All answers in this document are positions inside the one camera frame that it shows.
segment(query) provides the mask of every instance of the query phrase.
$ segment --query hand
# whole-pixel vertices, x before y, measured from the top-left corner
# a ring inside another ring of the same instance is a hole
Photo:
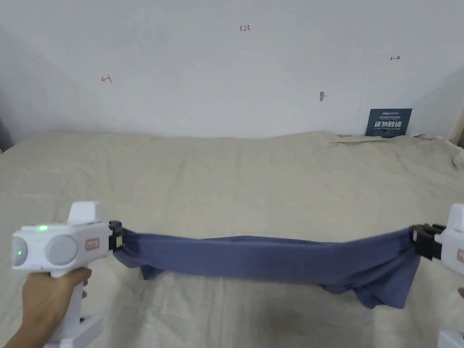
[[[72,291],[79,283],[87,285],[91,275],[87,268],[78,268],[60,278],[52,278],[49,273],[30,273],[23,286],[23,325],[46,323],[53,333],[68,310]]]
[[[74,288],[87,285],[92,271],[78,268],[60,278],[30,273],[23,286],[23,323],[6,348],[43,347],[63,320]]]

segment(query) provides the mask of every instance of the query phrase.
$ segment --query red arrow mark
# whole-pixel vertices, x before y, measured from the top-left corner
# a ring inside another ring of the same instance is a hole
[[[110,75],[109,75],[109,74],[108,74],[108,77],[107,77],[107,78],[103,78],[103,77],[102,77],[102,82],[106,82],[106,80],[108,80],[108,79],[110,79],[110,83],[112,83],[112,82],[111,82],[111,78],[110,78]]]

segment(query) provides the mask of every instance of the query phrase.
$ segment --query bed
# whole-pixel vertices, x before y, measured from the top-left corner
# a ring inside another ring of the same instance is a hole
[[[21,225],[66,220],[99,200],[145,233],[348,241],[445,224],[464,202],[464,150],[427,135],[327,132],[271,139],[164,139],[46,132],[0,155],[0,345],[21,321],[25,274],[11,269]],[[164,273],[143,281],[92,264],[84,313],[104,312],[92,347],[436,347],[464,328],[464,279],[422,260],[404,309],[361,306],[318,286]]]

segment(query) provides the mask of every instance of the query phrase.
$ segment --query blue cloth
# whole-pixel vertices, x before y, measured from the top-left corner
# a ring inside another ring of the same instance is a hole
[[[366,307],[405,306],[420,256],[409,229],[346,243],[267,237],[193,239],[128,232],[115,257],[144,279],[163,271],[353,290]]]

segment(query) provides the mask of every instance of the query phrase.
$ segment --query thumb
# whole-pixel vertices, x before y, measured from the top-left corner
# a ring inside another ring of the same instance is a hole
[[[69,273],[66,273],[62,278],[73,287],[82,283],[84,280],[87,280],[92,275],[92,270],[88,268],[77,268]]]

